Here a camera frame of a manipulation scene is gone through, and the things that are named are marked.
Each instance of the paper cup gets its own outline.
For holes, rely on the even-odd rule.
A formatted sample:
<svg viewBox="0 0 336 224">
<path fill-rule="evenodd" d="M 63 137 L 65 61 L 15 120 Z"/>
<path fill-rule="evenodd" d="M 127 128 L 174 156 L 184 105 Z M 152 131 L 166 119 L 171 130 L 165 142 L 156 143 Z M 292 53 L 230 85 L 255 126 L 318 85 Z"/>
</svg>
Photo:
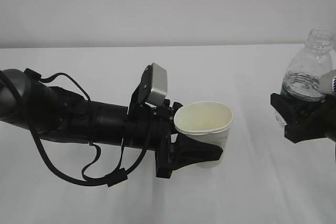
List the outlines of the paper cup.
<svg viewBox="0 0 336 224">
<path fill-rule="evenodd" d="M 203 168 L 215 167 L 222 161 L 232 120 L 233 113 L 228 106 L 212 101 L 183 106 L 174 116 L 177 131 L 194 140 L 215 144 L 223 149 L 218 161 L 197 164 Z"/>
</svg>

